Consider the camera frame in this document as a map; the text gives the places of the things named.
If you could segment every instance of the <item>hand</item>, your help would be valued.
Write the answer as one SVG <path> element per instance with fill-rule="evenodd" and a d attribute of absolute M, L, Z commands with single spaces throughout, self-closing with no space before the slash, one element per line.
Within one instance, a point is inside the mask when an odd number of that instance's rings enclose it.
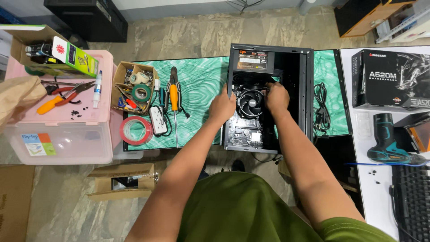
<path fill-rule="evenodd" d="M 231 97 L 227 95 L 227 84 L 222 87 L 221 94 L 216 96 L 209 107 L 208 121 L 215 122 L 222 126 L 229 120 L 236 110 L 236 96 L 231 93 Z"/>
<path fill-rule="evenodd" d="M 275 117 L 278 114 L 287 112 L 288 104 L 290 102 L 290 95 L 283 85 L 279 82 L 266 83 L 269 90 L 263 90 L 264 102 L 266 107 Z"/>

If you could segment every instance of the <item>teal cordless drill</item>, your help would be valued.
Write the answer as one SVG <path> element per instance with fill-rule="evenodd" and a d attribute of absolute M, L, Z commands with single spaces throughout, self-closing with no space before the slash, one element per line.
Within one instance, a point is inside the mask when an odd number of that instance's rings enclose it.
<path fill-rule="evenodd" d="M 421 155 L 409 154 L 397 147 L 394 140 L 394 123 L 391 113 L 378 113 L 373 116 L 376 146 L 367 151 L 367 157 L 377 162 L 419 164 L 426 159 Z"/>

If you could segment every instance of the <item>wooden cabinet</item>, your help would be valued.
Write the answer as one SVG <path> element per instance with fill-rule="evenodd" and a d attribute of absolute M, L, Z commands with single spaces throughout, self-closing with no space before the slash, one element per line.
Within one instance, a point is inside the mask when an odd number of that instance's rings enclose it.
<path fill-rule="evenodd" d="M 363 36 L 411 0 L 349 0 L 335 8 L 339 36 Z"/>

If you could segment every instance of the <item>masking tape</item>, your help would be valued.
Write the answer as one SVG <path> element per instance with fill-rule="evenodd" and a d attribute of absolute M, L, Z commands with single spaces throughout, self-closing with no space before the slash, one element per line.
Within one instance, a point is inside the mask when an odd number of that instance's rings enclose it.
<path fill-rule="evenodd" d="M 131 134 L 132 125 L 135 123 L 141 123 L 144 126 L 144 130 L 142 130 L 142 134 L 138 139 L 133 138 Z M 130 145 L 141 145 L 144 143 L 148 143 L 153 136 L 152 125 L 142 117 L 128 117 L 124 119 L 120 125 L 120 136 L 125 142 Z"/>
<path fill-rule="evenodd" d="M 143 74 L 142 72 L 138 72 L 136 74 L 132 74 L 130 76 L 130 83 L 133 85 L 137 85 L 140 83 L 148 83 L 149 82 L 149 77 L 145 74 Z"/>
<path fill-rule="evenodd" d="M 135 85 L 132 90 L 132 96 L 138 102 L 146 102 L 151 97 L 151 89 L 145 84 Z"/>

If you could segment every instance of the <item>bottle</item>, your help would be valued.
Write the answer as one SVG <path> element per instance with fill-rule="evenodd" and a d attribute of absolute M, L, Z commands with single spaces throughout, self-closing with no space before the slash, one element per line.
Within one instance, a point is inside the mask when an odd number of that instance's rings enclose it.
<path fill-rule="evenodd" d="M 100 101 L 101 96 L 101 71 L 97 74 L 95 78 L 95 86 L 94 86 L 94 97 L 93 97 L 93 108 L 98 109 L 98 102 Z"/>

